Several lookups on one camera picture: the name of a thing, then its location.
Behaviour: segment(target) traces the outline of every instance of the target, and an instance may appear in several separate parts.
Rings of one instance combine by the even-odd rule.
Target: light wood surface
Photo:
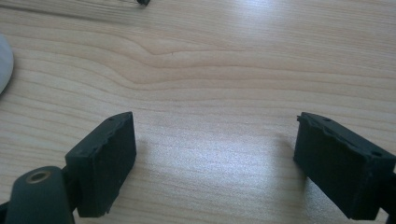
[[[0,0],[0,202],[105,118],[137,159],[84,223],[355,223],[292,161],[302,111],[396,154],[392,0]],[[376,223],[384,223],[380,212]]]

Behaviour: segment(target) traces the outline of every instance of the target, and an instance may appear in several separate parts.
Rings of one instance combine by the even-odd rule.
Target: white object
[[[4,90],[11,78],[14,68],[14,56],[6,38],[0,35],[0,93]]]

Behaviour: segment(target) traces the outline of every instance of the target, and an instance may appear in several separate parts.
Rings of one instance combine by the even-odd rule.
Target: mounting hole
[[[50,171],[37,171],[26,178],[28,184],[36,184],[50,177]]]
[[[372,152],[372,155],[373,156],[377,156],[377,157],[381,157],[382,156],[382,154],[379,153],[379,152]]]

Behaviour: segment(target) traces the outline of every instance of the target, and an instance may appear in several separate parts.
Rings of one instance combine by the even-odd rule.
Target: wood grain
[[[0,202],[129,110],[135,167],[108,215],[77,223],[355,223],[292,161],[302,111],[396,153],[394,1],[0,6],[16,59],[0,95]]]

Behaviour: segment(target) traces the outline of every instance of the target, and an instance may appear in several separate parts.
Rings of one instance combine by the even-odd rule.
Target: black object
[[[294,160],[348,218],[396,216],[396,157],[319,115],[302,113]]]
[[[136,0],[140,5],[148,5],[150,0]]]
[[[100,217],[119,195],[134,166],[136,146],[131,112],[102,122],[66,154],[66,166],[47,166],[19,177],[9,203],[0,205],[0,223],[74,223]]]

